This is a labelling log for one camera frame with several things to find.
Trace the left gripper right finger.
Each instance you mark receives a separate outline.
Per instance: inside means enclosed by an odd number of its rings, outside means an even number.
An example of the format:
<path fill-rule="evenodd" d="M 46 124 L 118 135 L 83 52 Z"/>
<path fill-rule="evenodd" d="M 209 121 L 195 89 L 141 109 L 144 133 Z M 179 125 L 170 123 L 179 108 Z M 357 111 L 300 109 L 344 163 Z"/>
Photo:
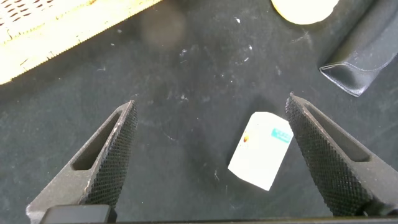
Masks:
<path fill-rule="evenodd" d="M 312 179 L 335 216 L 397 215 L 397 171 L 309 101 L 285 113 Z"/>

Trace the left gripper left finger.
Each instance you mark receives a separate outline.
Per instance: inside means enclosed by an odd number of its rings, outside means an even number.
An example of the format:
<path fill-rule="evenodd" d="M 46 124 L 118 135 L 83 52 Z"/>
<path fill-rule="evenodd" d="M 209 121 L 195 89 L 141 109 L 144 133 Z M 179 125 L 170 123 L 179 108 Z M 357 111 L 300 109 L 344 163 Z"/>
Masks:
<path fill-rule="evenodd" d="M 121 194 L 137 128 L 136 102 L 117 107 L 61 171 L 26 207 L 39 223 L 57 205 L 109 205 Z"/>

